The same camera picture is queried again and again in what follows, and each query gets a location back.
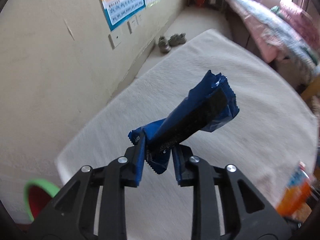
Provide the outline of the wall switch plate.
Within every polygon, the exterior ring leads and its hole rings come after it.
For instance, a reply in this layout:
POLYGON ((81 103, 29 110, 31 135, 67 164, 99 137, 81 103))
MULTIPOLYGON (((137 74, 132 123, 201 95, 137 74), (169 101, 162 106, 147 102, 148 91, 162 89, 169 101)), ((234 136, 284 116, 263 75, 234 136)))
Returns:
POLYGON ((111 31, 111 33, 108 35, 111 47, 113 50, 117 48, 123 41, 123 32, 121 27, 118 27, 111 31))

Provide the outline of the dark blue snack wrapper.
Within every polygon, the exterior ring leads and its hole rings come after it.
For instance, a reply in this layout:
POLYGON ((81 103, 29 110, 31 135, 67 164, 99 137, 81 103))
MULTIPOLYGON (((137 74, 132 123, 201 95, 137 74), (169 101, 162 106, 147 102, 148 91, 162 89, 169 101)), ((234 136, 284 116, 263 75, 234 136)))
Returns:
POLYGON ((128 137, 137 145, 145 138, 145 160, 157 173, 167 170, 170 150, 197 131, 213 132, 239 113, 236 95, 221 73, 210 70, 188 96, 164 119, 132 130, 128 137))

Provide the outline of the wall power outlet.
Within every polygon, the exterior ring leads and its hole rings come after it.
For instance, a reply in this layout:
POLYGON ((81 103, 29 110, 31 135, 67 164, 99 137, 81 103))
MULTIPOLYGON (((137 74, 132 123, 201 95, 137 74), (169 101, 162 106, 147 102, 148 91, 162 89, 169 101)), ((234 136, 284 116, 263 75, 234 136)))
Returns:
POLYGON ((142 23, 141 13, 132 16, 127 22, 130 34, 132 34, 141 23, 142 23))

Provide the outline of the plaid patchwork bed cover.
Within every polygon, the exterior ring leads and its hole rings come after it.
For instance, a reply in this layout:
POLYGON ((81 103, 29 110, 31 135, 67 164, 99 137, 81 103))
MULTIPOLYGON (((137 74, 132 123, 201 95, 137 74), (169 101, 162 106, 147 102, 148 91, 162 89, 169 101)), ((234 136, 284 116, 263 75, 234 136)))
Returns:
POLYGON ((317 77, 318 55, 288 23, 254 0, 225 1, 240 16, 265 62, 288 57, 304 83, 317 77))

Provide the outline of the pink folded quilt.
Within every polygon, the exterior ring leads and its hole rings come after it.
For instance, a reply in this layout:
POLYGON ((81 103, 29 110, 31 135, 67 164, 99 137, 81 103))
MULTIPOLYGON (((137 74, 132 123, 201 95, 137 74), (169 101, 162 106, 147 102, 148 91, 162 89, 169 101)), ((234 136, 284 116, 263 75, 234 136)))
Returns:
POLYGON ((281 0, 278 16, 289 24, 310 47, 314 50, 319 49, 319 30, 306 11, 295 3, 281 0))

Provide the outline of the red green trash bin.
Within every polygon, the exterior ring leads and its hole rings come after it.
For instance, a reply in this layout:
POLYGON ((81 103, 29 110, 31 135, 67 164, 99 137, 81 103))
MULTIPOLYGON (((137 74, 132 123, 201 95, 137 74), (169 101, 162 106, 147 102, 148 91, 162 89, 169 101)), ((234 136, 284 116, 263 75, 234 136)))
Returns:
POLYGON ((59 191, 58 186, 45 179, 31 179, 26 182, 23 199, 26 212, 32 222, 59 191))

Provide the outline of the white towel table cover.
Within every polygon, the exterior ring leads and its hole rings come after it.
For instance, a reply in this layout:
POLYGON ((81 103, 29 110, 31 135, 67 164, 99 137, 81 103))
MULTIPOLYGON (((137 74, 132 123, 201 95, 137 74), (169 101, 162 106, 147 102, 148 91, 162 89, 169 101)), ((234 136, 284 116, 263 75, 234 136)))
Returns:
POLYGON ((227 77, 240 112, 215 132, 196 132, 186 145, 215 166, 234 164, 277 204, 298 162, 315 166, 317 118, 272 68, 214 30, 171 53, 91 120, 57 157, 61 180, 121 156, 131 130, 168 116, 208 71, 227 77))

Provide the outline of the grey shoes on floor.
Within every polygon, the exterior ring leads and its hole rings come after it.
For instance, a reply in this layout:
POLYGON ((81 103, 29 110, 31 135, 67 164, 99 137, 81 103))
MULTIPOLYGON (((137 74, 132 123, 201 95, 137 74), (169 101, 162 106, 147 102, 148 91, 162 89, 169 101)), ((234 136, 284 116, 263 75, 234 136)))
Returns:
POLYGON ((187 42, 185 33, 174 34, 168 40, 165 36, 160 36, 158 39, 159 51, 167 54, 171 51, 172 47, 183 45, 187 42))

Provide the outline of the orange snack wrapper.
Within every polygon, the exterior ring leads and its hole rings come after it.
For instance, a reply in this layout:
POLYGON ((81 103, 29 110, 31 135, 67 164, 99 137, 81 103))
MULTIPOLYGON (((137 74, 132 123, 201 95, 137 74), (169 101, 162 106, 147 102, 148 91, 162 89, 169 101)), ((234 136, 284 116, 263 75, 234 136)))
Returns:
POLYGON ((300 161, 289 178, 276 211, 282 217, 292 216, 310 196, 314 182, 315 177, 307 173, 306 165, 300 161))

